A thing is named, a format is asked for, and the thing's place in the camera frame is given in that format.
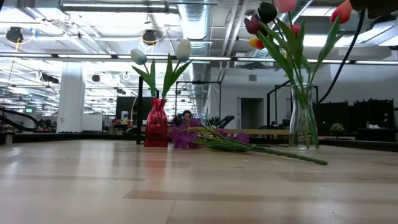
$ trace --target doorway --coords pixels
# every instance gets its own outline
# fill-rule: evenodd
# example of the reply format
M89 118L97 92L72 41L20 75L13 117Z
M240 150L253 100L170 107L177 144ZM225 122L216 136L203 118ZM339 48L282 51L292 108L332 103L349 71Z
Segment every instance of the doorway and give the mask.
M238 98L239 129L258 129L264 123L263 98Z

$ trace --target red vase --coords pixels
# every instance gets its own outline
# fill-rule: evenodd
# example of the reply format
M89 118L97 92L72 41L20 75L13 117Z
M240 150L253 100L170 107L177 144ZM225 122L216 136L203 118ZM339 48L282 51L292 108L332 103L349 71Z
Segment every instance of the red vase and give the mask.
M167 116L164 111L165 99L152 99L152 110L148 114L145 133L145 147L167 147Z

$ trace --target clear glass vase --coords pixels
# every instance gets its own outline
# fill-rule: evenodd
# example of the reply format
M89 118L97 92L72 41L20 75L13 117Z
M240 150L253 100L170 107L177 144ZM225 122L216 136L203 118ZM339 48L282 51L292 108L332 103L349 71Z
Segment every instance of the clear glass vase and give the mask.
M147 117L145 147L167 147L167 116L164 111L165 99L152 99L152 110Z
M289 147L318 149L318 131L312 110L312 85L291 85L293 111L290 119Z

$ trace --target white tulip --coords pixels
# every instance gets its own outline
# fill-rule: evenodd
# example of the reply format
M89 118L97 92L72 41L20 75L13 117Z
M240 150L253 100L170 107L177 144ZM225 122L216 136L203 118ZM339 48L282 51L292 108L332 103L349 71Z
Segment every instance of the white tulip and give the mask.
M147 56L138 49L132 49L130 54L131 60L137 65L143 65L147 62Z
M175 56L182 61L186 62L191 55L191 42L189 40L182 40L178 43L177 52Z

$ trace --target pillar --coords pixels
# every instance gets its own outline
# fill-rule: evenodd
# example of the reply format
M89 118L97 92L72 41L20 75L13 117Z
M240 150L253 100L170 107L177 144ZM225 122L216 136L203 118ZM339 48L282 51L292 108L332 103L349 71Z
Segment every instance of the pillar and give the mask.
M80 62L63 63L57 133L82 131L86 81L82 66Z

